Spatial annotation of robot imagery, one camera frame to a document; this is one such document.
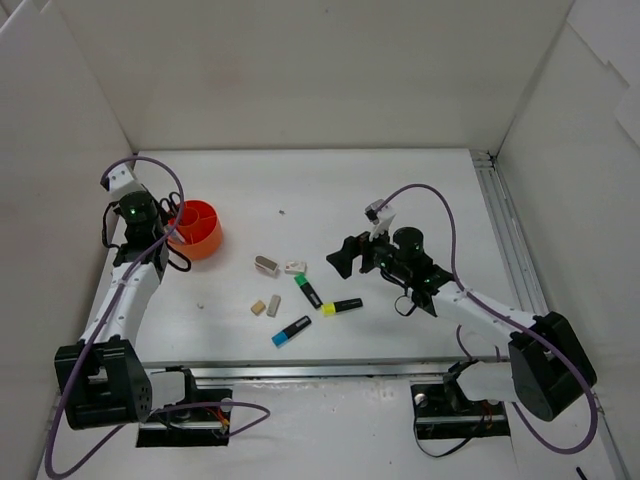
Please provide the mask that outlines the green capped black marker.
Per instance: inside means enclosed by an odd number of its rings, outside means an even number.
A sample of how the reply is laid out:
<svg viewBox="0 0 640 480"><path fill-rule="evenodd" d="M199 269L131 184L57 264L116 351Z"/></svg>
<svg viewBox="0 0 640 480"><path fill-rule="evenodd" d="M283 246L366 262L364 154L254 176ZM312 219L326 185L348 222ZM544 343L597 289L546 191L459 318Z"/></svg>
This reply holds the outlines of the green capped black marker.
<svg viewBox="0 0 640 480"><path fill-rule="evenodd" d="M316 309L316 310L320 309L321 306L322 306L322 301L321 301L318 293L314 289L314 287L311 285L311 283L306 278L306 276L304 274L297 274L294 277L294 280L295 280L297 286L299 287L299 289L302 291L302 293L306 297L306 299L313 306L313 308Z"/></svg>

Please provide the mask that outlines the yellow capped black marker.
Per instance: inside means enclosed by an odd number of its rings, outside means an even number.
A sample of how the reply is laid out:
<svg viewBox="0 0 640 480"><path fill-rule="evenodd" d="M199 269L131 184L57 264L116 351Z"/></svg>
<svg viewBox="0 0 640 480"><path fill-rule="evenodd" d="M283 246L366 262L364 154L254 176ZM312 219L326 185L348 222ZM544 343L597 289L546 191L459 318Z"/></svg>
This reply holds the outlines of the yellow capped black marker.
<svg viewBox="0 0 640 480"><path fill-rule="evenodd" d="M363 307L361 298L352 298L339 300L321 305L321 311L324 316L334 316L348 311L356 310Z"/></svg>

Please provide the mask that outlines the blue capped black marker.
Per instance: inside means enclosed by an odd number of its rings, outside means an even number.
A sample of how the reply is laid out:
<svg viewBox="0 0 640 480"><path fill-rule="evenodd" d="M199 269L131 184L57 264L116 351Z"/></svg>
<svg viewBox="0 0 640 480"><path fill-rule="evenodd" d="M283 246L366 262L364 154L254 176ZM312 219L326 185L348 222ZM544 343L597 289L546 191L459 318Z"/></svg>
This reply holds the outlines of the blue capped black marker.
<svg viewBox="0 0 640 480"><path fill-rule="evenodd" d="M280 348L312 324L309 316L303 316L291 323L271 338L272 343Z"/></svg>

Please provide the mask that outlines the black handled scissors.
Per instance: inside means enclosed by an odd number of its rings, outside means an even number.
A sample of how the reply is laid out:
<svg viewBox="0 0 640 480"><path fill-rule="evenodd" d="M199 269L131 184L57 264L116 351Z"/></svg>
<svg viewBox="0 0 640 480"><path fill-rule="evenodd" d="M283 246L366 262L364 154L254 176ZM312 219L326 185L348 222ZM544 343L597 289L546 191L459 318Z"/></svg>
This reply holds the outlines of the black handled scissors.
<svg viewBox="0 0 640 480"><path fill-rule="evenodd" d="M180 194L176 191L170 192L166 197L159 200L159 205L168 218L175 218L181 207Z"/></svg>

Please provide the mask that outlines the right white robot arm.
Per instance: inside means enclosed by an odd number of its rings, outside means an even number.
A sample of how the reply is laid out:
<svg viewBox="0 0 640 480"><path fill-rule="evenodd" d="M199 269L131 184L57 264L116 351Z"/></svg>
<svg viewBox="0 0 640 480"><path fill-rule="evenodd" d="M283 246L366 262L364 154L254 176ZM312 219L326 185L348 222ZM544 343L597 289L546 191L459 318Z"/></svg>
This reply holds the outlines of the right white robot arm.
<svg viewBox="0 0 640 480"><path fill-rule="evenodd" d="M454 380L442 388L449 409L464 412L478 400L515 402L549 422L595 385L596 372L563 315L516 310L460 287L424 252L420 230L405 227L376 238L363 232L345 240L343 249L344 258L335 263L343 277L359 258L360 273L378 270L409 291L417 308L507 350L505 363L474 361L455 369Z"/></svg>

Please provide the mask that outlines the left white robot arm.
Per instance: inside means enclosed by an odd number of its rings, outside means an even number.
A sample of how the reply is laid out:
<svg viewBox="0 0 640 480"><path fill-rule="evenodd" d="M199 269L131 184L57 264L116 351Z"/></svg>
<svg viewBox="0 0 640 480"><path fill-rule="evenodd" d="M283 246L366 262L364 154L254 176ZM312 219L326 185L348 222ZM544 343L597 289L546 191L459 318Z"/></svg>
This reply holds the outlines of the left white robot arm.
<svg viewBox="0 0 640 480"><path fill-rule="evenodd" d="M63 411L74 430L142 423L154 414L191 418L200 395L190 370L146 370L136 351L148 303L169 264L166 225L157 200L141 189L110 203L125 221L125 242L96 319L54 357Z"/></svg>

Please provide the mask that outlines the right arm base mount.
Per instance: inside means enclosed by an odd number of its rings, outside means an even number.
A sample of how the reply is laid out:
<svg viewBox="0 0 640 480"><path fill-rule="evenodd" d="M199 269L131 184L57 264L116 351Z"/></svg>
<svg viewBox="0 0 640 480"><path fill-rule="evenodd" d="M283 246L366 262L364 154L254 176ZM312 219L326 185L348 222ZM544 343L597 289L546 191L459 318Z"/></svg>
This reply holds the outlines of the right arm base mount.
<svg viewBox="0 0 640 480"><path fill-rule="evenodd" d="M478 439L510 437L511 429L503 403L468 400L458 385L458 377L477 360L457 362L439 383L417 383L410 386L413 402L413 434L418 448L427 457L444 459ZM436 453L425 442L457 440L450 448Z"/></svg>

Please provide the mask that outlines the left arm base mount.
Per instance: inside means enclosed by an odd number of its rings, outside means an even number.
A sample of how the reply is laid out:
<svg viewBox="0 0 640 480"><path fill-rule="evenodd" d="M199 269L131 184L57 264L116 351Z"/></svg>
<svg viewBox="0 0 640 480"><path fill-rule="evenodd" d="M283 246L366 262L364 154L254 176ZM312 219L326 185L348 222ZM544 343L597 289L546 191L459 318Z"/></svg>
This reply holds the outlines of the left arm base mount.
<svg viewBox="0 0 640 480"><path fill-rule="evenodd" d="M222 447L229 444L231 407L154 412L138 427L137 448Z"/></svg>

